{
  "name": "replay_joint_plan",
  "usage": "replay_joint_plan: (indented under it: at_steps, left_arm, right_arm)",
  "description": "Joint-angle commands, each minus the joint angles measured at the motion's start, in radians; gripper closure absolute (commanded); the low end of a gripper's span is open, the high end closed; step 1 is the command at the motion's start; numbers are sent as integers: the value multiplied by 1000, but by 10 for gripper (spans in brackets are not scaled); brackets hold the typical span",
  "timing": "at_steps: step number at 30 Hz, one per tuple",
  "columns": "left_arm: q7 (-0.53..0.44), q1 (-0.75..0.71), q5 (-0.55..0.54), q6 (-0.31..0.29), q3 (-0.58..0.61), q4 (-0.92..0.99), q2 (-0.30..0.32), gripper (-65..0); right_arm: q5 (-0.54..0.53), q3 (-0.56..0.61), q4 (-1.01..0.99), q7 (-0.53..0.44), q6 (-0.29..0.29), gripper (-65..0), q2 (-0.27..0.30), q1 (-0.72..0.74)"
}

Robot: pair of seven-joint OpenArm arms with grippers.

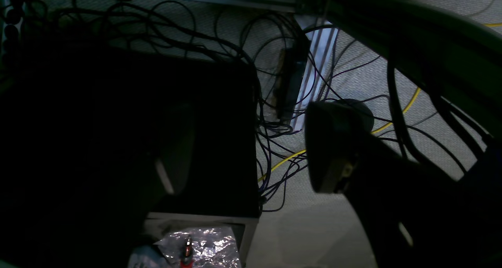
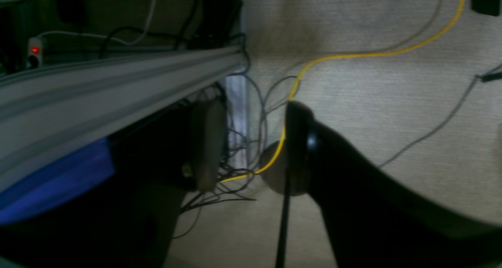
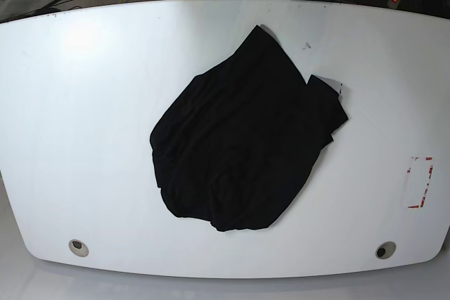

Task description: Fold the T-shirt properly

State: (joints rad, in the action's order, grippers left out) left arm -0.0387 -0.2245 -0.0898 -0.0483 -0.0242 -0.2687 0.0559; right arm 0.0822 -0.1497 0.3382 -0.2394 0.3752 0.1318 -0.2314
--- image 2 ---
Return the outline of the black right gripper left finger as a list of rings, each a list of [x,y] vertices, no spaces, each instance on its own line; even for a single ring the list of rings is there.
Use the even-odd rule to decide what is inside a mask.
[[[1,194],[1,257],[27,268],[159,268],[188,192],[215,188],[221,100],[170,106]]]

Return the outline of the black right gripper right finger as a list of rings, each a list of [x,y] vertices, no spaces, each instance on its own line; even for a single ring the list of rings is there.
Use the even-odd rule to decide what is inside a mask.
[[[276,267],[285,263],[290,198],[319,206],[339,268],[498,268],[500,225],[440,206],[387,176],[339,133],[291,101]]]

